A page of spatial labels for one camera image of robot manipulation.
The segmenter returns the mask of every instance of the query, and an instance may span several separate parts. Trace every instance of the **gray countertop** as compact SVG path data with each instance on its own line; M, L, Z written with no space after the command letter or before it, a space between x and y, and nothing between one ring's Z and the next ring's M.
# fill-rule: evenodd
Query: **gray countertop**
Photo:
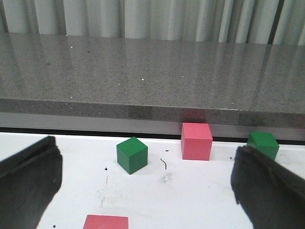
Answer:
M305 47L0 33L0 113L303 130Z

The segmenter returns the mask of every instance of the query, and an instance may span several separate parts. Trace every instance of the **green cube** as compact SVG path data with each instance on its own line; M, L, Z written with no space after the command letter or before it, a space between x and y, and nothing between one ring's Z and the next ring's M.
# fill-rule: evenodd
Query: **green cube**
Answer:
M251 132L249 134L247 146L261 151L271 159L275 160L279 145L271 133Z
M148 147L132 137L116 146L118 164L132 174L147 165Z

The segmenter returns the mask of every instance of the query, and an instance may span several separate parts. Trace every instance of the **white table surface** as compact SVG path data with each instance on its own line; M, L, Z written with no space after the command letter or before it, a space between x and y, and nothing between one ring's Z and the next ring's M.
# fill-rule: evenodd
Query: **white table surface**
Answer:
M0 133L0 160L45 136ZM88 214L127 216L130 229L252 228L230 185L235 150L244 143L213 142L210 161L187 161L179 140L139 138L148 165L129 175L116 162L116 145L128 138L55 137L62 186L38 229L82 229ZM305 177L305 146L280 145L276 161Z

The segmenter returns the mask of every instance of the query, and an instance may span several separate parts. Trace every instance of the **cube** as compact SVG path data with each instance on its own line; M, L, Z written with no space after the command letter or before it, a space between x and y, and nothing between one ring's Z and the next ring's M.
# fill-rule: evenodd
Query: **cube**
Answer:
M271 133L251 132L247 141L247 146L261 151L271 159L275 160L279 145Z
M206 123L183 123L181 150L183 160L210 160L213 137Z
M87 215L83 229L128 229L128 217Z
M147 165L148 147L132 137L116 146L118 164L132 174Z

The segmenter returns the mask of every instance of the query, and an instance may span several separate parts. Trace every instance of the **red cube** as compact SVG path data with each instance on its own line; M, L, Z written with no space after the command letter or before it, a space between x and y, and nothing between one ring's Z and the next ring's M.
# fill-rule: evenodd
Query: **red cube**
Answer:
M183 160L210 160L213 137L206 123L183 123L181 149Z
M87 215L83 229L128 229L128 217Z

